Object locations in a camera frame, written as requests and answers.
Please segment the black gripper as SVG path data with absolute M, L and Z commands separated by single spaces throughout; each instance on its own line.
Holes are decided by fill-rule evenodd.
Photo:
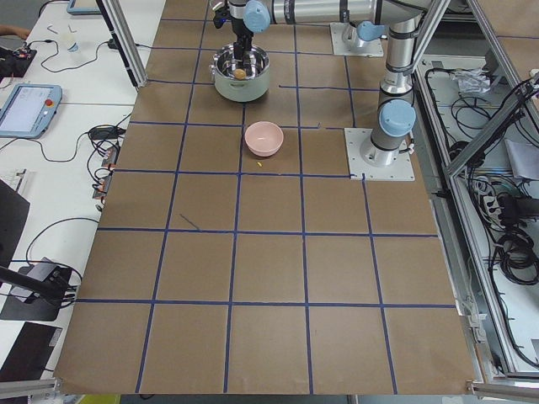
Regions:
M 244 0 L 217 0 L 212 2 L 214 13 L 213 24 L 220 29 L 227 21 L 232 23 L 232 31 L 236 35 L 236 45 L 246 47 L 242 56 L 242 67 L 251 67 L 251 46 L 253 32 L 250 31 L 243 21 L 243 14 L 247 2 Z

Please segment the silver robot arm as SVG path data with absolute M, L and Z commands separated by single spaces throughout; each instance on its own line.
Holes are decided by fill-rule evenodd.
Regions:
M 373 167 L 389 167 L 416 120 L 409 98 L 411 76 L 448 5 L 447 1 L 213 1 L 211 9 L 216 28 L 231 22 L 237 61 L 244 61 L 253 36 L 272 24 L 346 23 L 363 42 L 387 34 L 377 124 L 361 144 L 360 154 Z
M 348 23 L 341 39 L 351 50 L 356 51 L 381 38 L 385 31 L 386 25 L 373 24 L 371 21 Z

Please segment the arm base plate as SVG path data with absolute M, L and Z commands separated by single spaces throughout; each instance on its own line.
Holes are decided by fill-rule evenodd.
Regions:
M 381 151 L 372 144 L 371 132 L 370 128 L 344 129 L 350 178 L 365 181 L 414 181 L 410 153 L 400 152 L 406 142 L 402 141 L 395 151 Z
M 357 29 L 350 23 L 331 23 L 329 25 L 333 53 L 337 56 L 383 57 L 384 50 L 380 39 L 362 40 Z

